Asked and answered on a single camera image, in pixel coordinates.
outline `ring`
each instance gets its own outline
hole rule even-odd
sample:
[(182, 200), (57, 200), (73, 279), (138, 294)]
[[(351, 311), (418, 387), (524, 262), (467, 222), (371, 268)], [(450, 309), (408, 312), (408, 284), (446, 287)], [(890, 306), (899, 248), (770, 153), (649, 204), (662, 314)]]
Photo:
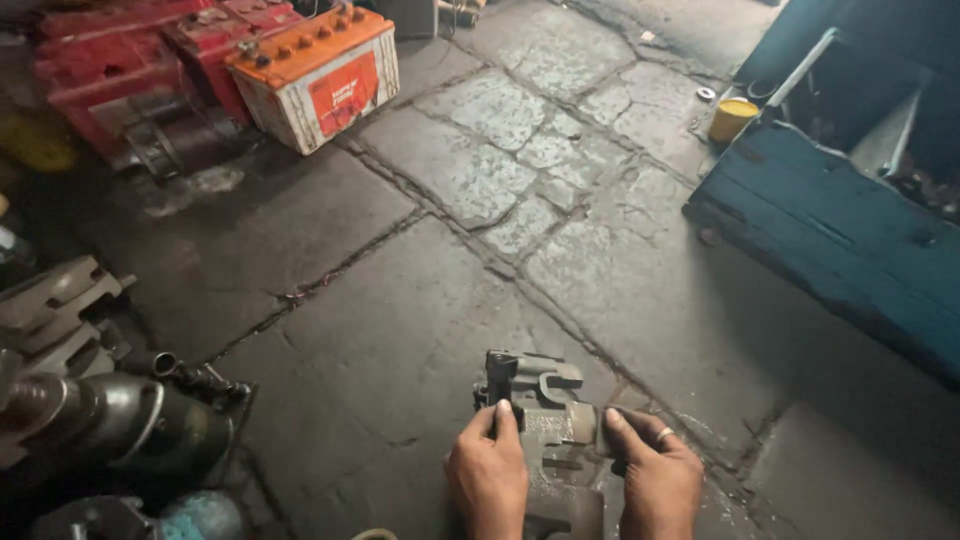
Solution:
[(660, 441), (662, 441), (663, 438), (666, 437), (667, 435), (674, 435), (674, 434), (676, 433), (674, 433), (672, 429), (663, 428), (663, 431), (661, 431), (660, 433), (657, 433), (657, 444), (659, 444)]

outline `battery label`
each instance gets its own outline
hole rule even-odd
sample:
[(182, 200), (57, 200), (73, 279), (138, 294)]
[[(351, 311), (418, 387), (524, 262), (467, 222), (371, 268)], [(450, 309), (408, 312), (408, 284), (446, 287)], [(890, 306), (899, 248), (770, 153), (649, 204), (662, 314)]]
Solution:
[(310, 85), (313, 109), (324, 137), (349, 126), (376, 97), (379, 81), (373, 51), (334, 69)]

